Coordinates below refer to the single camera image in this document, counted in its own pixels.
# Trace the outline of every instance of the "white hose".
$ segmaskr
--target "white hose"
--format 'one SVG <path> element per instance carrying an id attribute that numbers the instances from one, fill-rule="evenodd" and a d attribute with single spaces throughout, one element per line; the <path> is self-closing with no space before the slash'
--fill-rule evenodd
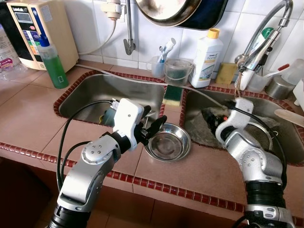
<path id="1" fill-rule="evenodd" d="M 101 69 L 98 69 L 98 68 L 95 68 L 95 67 L 90 67 L 90 66 L 85 66 L 85 65 L 81 65 L 81 64 L 76 64 L 75 65 L 76 67 L 83 67 L 83 68 L 87 68 L 87 69 L 91 69 L 91 70 L 96 70 L 96 71 L 100 71 L 106 75 L 110 75 L 110 76 L 113 76 L 113 77 L 117 77 L 117 78 L 120 78 L 120 79 L 123 79 L 123 80 L 126 80 L 126 81 L 130 81 L 130 82 L 137 82 L 137 83 L 142 83 L 142 84 L 150 84 L 150 85 L 160 85 L 160 86 L 167 86 L 168 84 L 167 83 L 158 83 L 158 82 L 148 82 L 148 81 L 141 81 L 141 80 L 135 80 L 135 79 L 131 79 L 131 78 L 126 78 L 126 77 L 120 77 L 120 76 L 117 76 L 117 75 L 114 75 L 114 74 L 111 74 L 107 71 L 104 71 L 104 70 L 101 70 Z M 219 102 L 217 102 L 216 100 L 214 100 L 213 98 L 209 97 L 208 95 L 202 93 L 201 91 L 198 91 L 194 88 L 191 88 L 191 87 L 186 87 L 186 86 L 181 86 L 181 88 L 183 89 L 188 89 L 188 90 L 191 90 L 193 92 L 196 92 L 200 95 L 203 95 L 204 97 L 206 97 L 207 99 L 209 99 L 210 101 L 212 101 L 213 103 L 215 103 L 216 105 L 220 106 L 220 107 L 224 107 L 222 104 L 220 104 Z"/>
<path id="2" fill-rule="evenodd" d="M 78 52 L 78 54 L 79 55 L 87 55 L 87 54 L 90 54 L 90 53 L 92 53 L 92 52 L 94 52 L 94 51 L 102 48 L 103 45 L 105 45 L 109 41 L 109 39 L 112 37 L 112 35 L 113 35 L 114 31 L 115 31 L 115 27 L 116 27 L 116 20 L 113 20 L 113 29 L 112 29 L 111 33 L 109 34 L 109 36 L 105 39 L 105 42 L 103 44 L 101 44 L 98 47 L 94 48 L 94 50 L 84 51 L 84 52 Z"/>

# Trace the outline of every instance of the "toothbrush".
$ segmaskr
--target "toothbrush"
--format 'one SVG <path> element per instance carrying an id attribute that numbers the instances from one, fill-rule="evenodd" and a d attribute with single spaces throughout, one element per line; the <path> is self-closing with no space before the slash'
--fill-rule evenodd
<path id="1" fill-rule="evenodd" d="M 158 63 L 163 63 L 166 60 L 167 54 L 173 49 L 174 45 L 176 45 L 176 41 L 174 38 L 171 38 L 163 48 L 161 56 L 157 60 Z"/>

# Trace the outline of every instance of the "blue bottle cap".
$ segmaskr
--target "blue bottle cap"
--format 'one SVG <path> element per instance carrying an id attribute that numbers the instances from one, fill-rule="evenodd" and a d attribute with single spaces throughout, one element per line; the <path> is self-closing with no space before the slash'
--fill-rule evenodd
<path id="1" fill-rule="evenodd" d="M 48 47 L 49 46 L 49 41 L 46 35 L 41 34 L 39 37 L 39 43 L 42 47 Z"/>

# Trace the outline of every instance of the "sink rim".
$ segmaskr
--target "sink rim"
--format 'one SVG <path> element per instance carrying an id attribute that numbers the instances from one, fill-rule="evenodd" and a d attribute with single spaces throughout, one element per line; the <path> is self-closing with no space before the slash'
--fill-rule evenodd
<path id="1" fill-rule="evenodd" d="M 202 89 L 198 89 L 198 90 L 208 90 L 208 91 L 213 91 L 213 92 L 218 92 L 218 93 L 224 93 L 224 94 L 234 94 L 234 89 L 225 89 L 225 88 L 220 88 L 220 87 L 215 87 L 215 86 L 207 86 L 205 88 L 202 88 Z M 188 93 L 191 92 L 191 90 L 187 90 L 187 89 L 184 89 L 183 91 L 183 94 L 182 94 L 182 103 L 181 103 L 181 113 L 180 113 L 180 127 L 182 127 L 183 129 L 184 128 L 184 122 L 185 122 L 185 114 L 186 114 L 186 105 L 187 105 L 187 95 Z M 272 97 L 268 96 L 267 94 L 260 94 L 260 93 L 253 93 L 253 92 L 249 92 L 249 91 L 244 91 L 242 93 L 242 96 L 243 97 L 254 97 L 254 98 L 260 98 L 260 99 L 265 99 L 265 100 L 268 100 L 270 102 L 273 102 L 277 105 L 279 105 L 281 108 L 285 109 L 285 110 L 288 110 L 288 111 L 291 111 L 291 112 L 295 112 L 293 110 L 293 108 L 287 103 L 285 102 L 284 100 L 277 100 L 277 99 L 273 99 Z M 293 124 L 300 139 L 301 139 L 301 142 L 302 144 L 304 145 L 304 135 L 301 136 L 301 132 L 304 131 L 304 128 L 296 125 L 296 124 Z M 196 142 L 194 141 L 193 139 L 191 139 L 191 141 L 199 146 L 202 146 L 202 147 L 206 147 L 206 148 L 212 148 L 214 150 L 220 150 L 220 151 L 225 151 L 226 149 L 223 149 L 223 148 L 218 148 L 218 147 L 213 147 L 213 146 L 208 146 L 208 145 L 204 145 L 204 144 L 201 144 L 199 142 Z M 296 167 L 304 167 L 304 161 L 301 162 L 301 163 L 288 163 L 288 165 L 292 165 L 292 166 L 296 166 Z"/>
<path id="2" fill-rule="evenodd" d="M 126 77 L 126 78 L 130 78 L 130 79 L 138 79 L 138 80 L 144 80 L 144 81 L 151 81 L 151 82 L 156 82 L 156 83 L 164 83 L 164 81 L 162 81 L 159 78 L 153 78 L 153 77 L 145 77 L 145 76 L 138 76 L 138 75 L 130 75 L 130 74 L 125 74 L 125 73 L 117 73 L 117 72 L 113 72 L 113 71 L 109 71 L 109 73 L 111 74 L 115 74 L 119 77 Z M 71 95 L 71 93 L 87 78 L 90 76 L 94 76 L 94 75 L 106 75 L 102 72 L 96 71 L 96 70 L 92 70 L 89 72 L 84 73 L 83 75 L 81 75 L 53 104 L 53 110 L 55 112 L 55 114 L 58 117 L 61 118 L 65 118 L 68 119 L 67 117 L 63 116 L 60 111 L 59 111 L 59 107 L 61 106 L 61 104 Z M 161 103 L 161 107 L 160 107 L 160 113 L 159 113 L 159 117 L 163 116 L 163 113 L 165 111 L 165 104 Z M 94 125 L 99 125 L 99 126 L 104 126 L 104 127 L 110 127 L 113 128 L 111 126 L 108 125 L 103 125 L 103 124 L 98 124 L 98 123 L 94 123 L 91 121 L 86 121 L 86 120 L 80 120 L 80 119 L 73 119 L 75 121 L 81 121 L 81 122 L 85 122 L 85 123 L 89 123 L 89 124 L 94 124 Z"/>

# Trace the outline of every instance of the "sink basin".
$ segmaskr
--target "sink basin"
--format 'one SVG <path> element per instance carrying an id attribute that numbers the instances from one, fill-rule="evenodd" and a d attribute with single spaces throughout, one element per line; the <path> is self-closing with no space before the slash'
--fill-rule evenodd
<path id="1" fill-rule="evenodd" d="M 164 96 L 164 87 L 126 81 L 117 77 L 96 74 L 86 77 L 79 86 L 62 102 L 59 112 L 70 117 L 82 106 L 98 100 L 129 98 L 142 106 L 150 105 L 155 114 L 149 117 L 148 126 L 157 119 Z M 95 104 L 81 111 L 78 120 L 99 123 L 99 117 L 105 114 L 109 104 Z"/>
<path id="2" fill-rule="evenodd" d="M 231 94 L 214 92 L 208 90 L 200 90 L 211 98 L 215 99 L 218 102 L 223 102 L 226 99 L 234 99 L 234 96 Z M 281 106 L 265 100 L 262 98 L 255 97 L 246 97 L 254 104 L 253 114 L 262 117 L 269 117 L 280 123 L 279 126 L 273 128 L 273 130 L 278 131 L 278 139 L 284 149 L 286 160 L 289 163 L 296 164 L 304 161 L 304 145 L 301 141 L 301 138 L 294 126 L 293 123 L 281 119 L 275 115 L 276 109 L 282 109 Z M 186 111 L 185 111 L 185 121 L 192 120 L 197 114 L 206 107 L 217 107 L 209 99 L 199 95 L 195 92 L 188 92 L 186 98 Z M 278 146 L 273 141 L 273 151 L 275 154 L 279 154 Z"/>

